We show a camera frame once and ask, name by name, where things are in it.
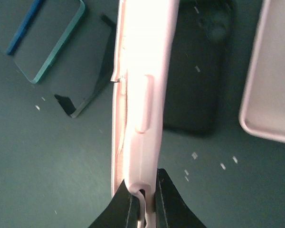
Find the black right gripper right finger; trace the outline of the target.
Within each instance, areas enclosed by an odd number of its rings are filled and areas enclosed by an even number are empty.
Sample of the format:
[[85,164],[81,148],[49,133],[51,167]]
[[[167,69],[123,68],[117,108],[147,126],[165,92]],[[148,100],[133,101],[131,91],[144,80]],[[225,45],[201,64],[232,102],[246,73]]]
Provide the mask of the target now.
[[157,171],[155,212],[158,228],[206,228],[185,204],[165,169]]

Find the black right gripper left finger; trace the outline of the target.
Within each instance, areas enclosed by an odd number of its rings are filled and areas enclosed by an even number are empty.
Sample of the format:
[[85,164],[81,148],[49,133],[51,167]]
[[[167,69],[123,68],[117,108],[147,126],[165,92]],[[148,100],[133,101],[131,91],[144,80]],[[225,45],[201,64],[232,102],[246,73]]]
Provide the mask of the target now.
[[136,228],[139,209],[139,200],[128,191],[122,181],[108,206],[89,228]]

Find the pink phone case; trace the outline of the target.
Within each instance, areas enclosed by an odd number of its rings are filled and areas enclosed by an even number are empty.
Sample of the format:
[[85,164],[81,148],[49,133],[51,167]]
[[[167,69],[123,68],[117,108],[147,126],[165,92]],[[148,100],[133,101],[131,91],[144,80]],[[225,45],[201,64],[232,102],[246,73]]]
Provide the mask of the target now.
[[262,3],[239,123],[250,135],[285,143],[285,0]]

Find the bare black phone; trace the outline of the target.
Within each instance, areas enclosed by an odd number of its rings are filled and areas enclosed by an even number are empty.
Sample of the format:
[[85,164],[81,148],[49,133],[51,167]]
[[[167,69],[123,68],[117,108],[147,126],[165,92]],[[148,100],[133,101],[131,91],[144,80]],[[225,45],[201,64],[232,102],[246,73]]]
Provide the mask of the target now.
[[116,23],[106,14],[89,14],[59,54],[47,86],[71,118],[109,83],[113,72]]

